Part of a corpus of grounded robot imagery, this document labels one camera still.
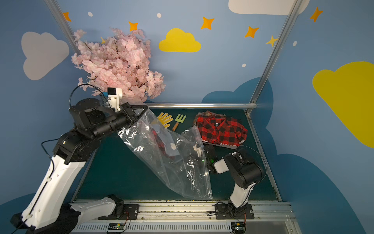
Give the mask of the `red black checkered cloth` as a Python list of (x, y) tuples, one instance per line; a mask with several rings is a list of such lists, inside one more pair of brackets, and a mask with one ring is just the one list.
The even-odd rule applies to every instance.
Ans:
[(198, 117), (196, 126), (203, 143), (238, 147), (243, 144), (248, 130), (232, 117)]

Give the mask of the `clear plastic vacuum bag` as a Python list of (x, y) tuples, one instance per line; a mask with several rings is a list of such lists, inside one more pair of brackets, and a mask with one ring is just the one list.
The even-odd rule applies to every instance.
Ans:
[[(162, 155), (157, 146), (154, 129), (166, 146), (169, 158)], [(193, 147), (204, 147), (200, 133), (193, 126), (179, 134), (165, 128), (148, 108), (138, 122), (123, 128), (120, 138), (127, 147), (142, 160), (152, 172), (175, 193), (186, 199), (208, 200), (213, 198), (206, 156), (197, 156)], [(172, 150), (170, 144), (177, 147)]]

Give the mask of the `red plaid shirt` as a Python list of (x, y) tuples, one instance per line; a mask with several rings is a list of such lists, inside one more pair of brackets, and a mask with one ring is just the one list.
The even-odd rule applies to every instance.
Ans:
[(212, 118), (225, 118), (226, 115), (224, 114), (217, 114), (217, 113), (214, 113), (214, 112), (211, 112), (211, 111), (205, 111), (205, 112), (199, 112), (197, 115), (196, 115), (197, 118), (199, 117), (203, 117), (203, 118), (208, 118), (208, 117), (212, 117)]

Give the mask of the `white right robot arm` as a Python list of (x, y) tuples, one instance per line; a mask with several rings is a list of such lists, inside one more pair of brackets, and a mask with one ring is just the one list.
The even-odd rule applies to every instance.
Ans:
[(209, 171), (213, 174), (230, 172), (235, 182), (233, 193), (228, 200), (234, 209), (246, 206), (255, 185), (267, 175), (267, 169), (260, 166), (249, 154), (248, 149), (246, 146), (240, 146), (234, 152), (219, 159), (213, 145), (204, 146)]

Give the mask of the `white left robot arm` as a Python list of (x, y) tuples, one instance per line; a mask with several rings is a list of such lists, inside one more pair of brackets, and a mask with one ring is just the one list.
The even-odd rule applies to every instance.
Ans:
[(99, 217), (123, 217), (124, 202), (114, 195), (87, 204), (64, 200), (102, 140), (128, 129), (147, 110), (145, 104), (129, 103), (108, 108), (96, 98), (70, 106), (74, 127), (58, 139), (48, 171), (28, 207), (12, 216), (10, 222), (16, 230), (25, 229), (28, 234), (69, 234), (77, 225)]

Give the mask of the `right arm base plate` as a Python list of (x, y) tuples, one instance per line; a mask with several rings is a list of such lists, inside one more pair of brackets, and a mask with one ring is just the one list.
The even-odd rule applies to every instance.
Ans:
[(246, 204), (240, 208), (223, 202), (214, 205), (216, 219), (254, 219), (254, 211), (250, 204)]

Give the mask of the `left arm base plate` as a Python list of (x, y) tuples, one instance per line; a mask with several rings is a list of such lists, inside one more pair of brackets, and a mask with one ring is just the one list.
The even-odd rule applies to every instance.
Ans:
[(116, 207), (112, 214), (98, 217), (98, 220), (137, 220), (139, 204), (123, 204)]

